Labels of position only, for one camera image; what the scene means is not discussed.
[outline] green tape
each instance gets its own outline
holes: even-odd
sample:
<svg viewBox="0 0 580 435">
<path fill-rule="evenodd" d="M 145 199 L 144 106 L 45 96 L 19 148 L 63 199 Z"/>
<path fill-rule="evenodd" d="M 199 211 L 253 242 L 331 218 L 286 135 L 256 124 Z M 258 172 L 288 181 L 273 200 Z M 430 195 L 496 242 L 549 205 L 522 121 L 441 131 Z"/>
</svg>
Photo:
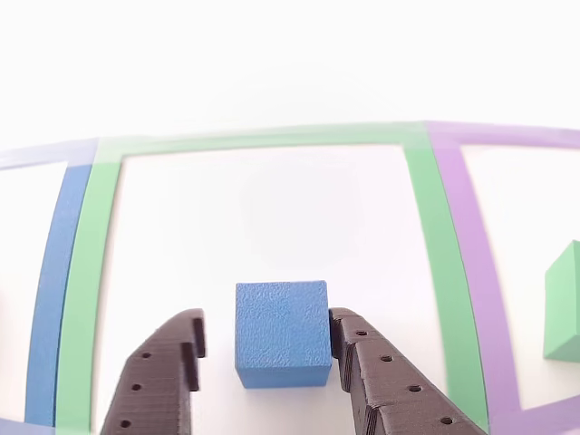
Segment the green tape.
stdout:
<svg viewBox="0 0 580 435">
<path fill-rule="evenodd" d="M 459 245 L 427 132 L 419 123 L 299 127 L 210 138 L 101 140 L 75 238 L 63 313 L 56 427 L 91 427 L 92 358 L 109 220 L 124 156 L 309 145 L 401 144 L 409 165 L 430 259 L 445 348 L 449 397 L 487 429 L 475 321 Z"/>
</svg>

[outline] wooden block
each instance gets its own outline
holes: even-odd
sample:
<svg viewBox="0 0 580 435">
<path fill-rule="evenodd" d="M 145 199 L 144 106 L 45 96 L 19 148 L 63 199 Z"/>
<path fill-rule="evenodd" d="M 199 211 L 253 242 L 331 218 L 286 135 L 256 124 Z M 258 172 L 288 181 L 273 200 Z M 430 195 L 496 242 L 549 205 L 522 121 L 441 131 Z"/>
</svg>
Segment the wooden block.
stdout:
<svg viewBox="0 0 580 435">
<path fill-rule="evenodd" d="M 580 242 L 574 240 L 546 272 L 546 358 L 580 363 L 579 278 Z"/>
<path fill-rule="evenodd" d="M 236 370 L 244 387 L 324 386 L 331 365 L 325 281 L 237 285 Z"/>
</svg>

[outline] white background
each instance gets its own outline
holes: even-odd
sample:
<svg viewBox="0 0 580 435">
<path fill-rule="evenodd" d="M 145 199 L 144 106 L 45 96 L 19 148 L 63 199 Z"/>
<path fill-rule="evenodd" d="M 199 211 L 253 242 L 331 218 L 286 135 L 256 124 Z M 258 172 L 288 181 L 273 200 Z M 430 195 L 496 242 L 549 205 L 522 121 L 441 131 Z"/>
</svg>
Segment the white background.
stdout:
<svg viewBox="0 0 580 435">
<path fill-rule="evenodd" d="M 343 121 L 580 127 L 576 0 L 0 4 L 0 147 Z"/>
</svg>

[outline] purple tape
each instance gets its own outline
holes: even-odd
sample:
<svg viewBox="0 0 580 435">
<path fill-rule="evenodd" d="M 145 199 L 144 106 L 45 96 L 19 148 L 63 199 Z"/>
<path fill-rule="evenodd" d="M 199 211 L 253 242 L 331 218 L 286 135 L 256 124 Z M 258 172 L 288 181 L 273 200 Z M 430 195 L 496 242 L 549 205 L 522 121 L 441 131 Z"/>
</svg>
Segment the purple tape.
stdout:
<svg viewBox="0 0 580 435">
<path fill-rule="evenodd" d="M 580 428 L 580 396 L 522 411 L 498 274 L 461 154 L 462 145 L 580 149 L 580 131 L 428 122 L 476 319 L 493 435 L 556 434 Z"/>
</svg>

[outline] white surface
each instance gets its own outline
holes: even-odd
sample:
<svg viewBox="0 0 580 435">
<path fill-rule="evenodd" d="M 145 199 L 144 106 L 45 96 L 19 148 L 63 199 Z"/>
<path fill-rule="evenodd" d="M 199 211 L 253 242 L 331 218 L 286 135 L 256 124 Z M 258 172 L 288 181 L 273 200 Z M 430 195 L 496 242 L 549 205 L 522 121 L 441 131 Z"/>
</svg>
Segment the white surface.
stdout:
<svg viewBox="0 0 580 435">
<path fill-rule="evenodd" d="M 435 382 L 445 368 L 430 266 L 398 146 L 126 159 L 101 286 L 93 429 L 122 366 L 177 312 L 203 307 L 208 358 L 194 433 L 352 435 L 336 367 L 321 389 L 245 391 L 234 370 L 236 282 L 325 279 Z"/>
<path fill-rule="evenodd" d="M 495 257 L 524 409 L 580 394 L 580 364 L 543 358 L 546 270 L 580 240 L 580 151 L 463 147 Z"/>
<path fill-rule="evenodd" d="M 579 7 L 5 1 L 0 148 L 344 121 L 580 128 Z"/>
<path fill-rule="evenodd" d="M 66 163 L 0 170 L 0 418 L 24 421 L 38 277 Z"/>
</svg>

